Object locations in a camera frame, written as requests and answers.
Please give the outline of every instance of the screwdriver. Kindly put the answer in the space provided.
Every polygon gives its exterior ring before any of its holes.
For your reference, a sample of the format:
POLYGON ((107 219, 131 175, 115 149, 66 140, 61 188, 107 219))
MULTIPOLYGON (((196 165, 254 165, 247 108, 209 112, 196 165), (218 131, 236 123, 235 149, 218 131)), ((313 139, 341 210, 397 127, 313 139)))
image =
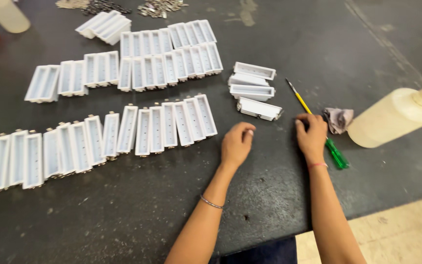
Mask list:
MULTIPOLYGON (((301 105, 304 107, 304 109, 307 111, 307 113, 312 115, 312 112, 310 111, 308 106, 305 104, 304 100, 302 100, 302 97, 299 95, 299 93, 297 93, 294 86, 290 83, 290 81, 287 78, 286 78, 286 81, 287 81, 287 84, 289 84, 289 86, 292 88, 292 90, 296 94, 297 99, 299 100, 301 105)), ((331 139, 329 139, 328 137, 326 138, 327 140, 325 141, 325 146, 327 146, 328 149, 330 150, 331 156, 335 160, 336 166, 342 170, 349 168, 349 162, 345 158, 345 156, 343 156, 343 154, 335 147, 335 144, 331 139)))

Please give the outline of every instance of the black work surface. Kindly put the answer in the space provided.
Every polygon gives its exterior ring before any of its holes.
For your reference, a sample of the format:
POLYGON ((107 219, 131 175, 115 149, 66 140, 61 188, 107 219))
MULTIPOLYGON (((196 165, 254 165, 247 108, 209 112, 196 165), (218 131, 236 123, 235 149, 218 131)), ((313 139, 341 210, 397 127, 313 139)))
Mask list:
MULTIPOLYGON (((142 1, 117 2, 134 8, 142 1)), ((121 113, 128 103, 150 107, 204 93, 219 134, 147 158, 123 154, 40 188, 0 192, 0 263, 161 263, 219 164, 222 137, 240 121, 257 130, 229 188, 215 254, 308 231, 308 178, 293 126, 303 108, 284 77, 314 113, 338 107, 359 114, 395 88, 422 87, 422 3, 417 2, 190 1, 167 20, 127 15, 132 31, 208 19, 225 70, 166 90, 123 93, 106 87, 36 104, 23 101, 36 66, 81 60, 120 45, 76 33, 87 20, 79 10, 57 9, 53 0, 23 0, 32 27, 17 35, 0 27, 0 132, 43 132, 88 114, 103 121, 108 111, 121 113), (252 19, 253 26, 244 24, 252 19), (390 23, 393 30, 380 29, 390 23), (277 69, 271 82, 277 93, 268 103, 283 107, 279 120, 236 110, 226 85, 236 61, 277 69)), ((375 149, 357 146, 347 134, 331 138, 352 165, 338 171, 325 154, 348 219, 422 198, 422 129, 375 149)))

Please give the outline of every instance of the green screwdriver handle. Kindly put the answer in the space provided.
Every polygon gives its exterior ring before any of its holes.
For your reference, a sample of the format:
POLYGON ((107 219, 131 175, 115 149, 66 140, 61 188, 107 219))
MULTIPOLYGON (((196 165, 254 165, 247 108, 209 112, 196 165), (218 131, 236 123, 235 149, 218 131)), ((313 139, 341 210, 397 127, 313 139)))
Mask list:
POLYGON ((333 156, 333 159, 335 160, 336 165, 339 169, 349 168, 348 160, 345 158, 345 156, 343 156, 341 152, 338 151, 331 139, 327 138, 327 141, 325 141, 325 145, 330 149, 331 155, 333 156))

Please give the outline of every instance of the white plastic bottle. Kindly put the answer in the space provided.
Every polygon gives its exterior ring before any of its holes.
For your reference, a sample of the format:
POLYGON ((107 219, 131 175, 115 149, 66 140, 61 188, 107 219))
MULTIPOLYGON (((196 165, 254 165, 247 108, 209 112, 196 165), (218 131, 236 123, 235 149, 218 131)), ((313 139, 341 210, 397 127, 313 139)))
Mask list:
POLYGON ((422 127, 422 89, 399 88, 380 99, 348 126, 362 147, 378 147, 422 127))
POLYGON ((21 33, 31 23, 12 0, 0 0, 0 25, 10 33, 21 33))

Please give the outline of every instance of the beige tile floor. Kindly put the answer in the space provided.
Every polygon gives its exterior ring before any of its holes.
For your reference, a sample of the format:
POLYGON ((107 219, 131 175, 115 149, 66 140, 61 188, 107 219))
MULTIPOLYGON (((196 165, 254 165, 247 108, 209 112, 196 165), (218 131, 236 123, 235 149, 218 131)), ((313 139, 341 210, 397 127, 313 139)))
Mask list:
MULTIPOLYGON (((367 263, 422 264, 422 200, 349 221, 367 263)), ((314 233, 296 236, 299 264, 319 264, 314 233)))

